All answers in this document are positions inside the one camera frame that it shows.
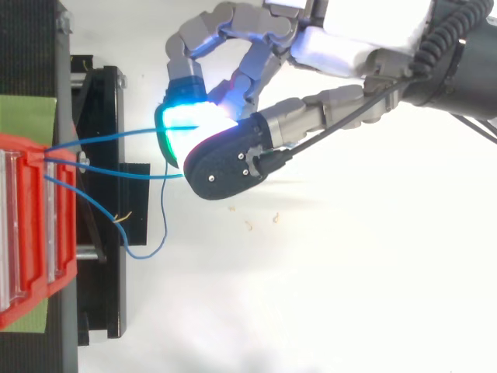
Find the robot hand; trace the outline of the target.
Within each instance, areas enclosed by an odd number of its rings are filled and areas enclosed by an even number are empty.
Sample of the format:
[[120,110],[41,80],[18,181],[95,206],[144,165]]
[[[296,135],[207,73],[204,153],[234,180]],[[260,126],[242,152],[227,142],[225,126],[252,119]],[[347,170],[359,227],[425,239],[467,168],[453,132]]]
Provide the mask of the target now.
[[[343,128],[393,110],[417,66],[431,1],[224,1],[168,38],[169,84],[155,111],[158,144],[193,192],[223,200]],[[259,97],[284,64],[353,85]]]

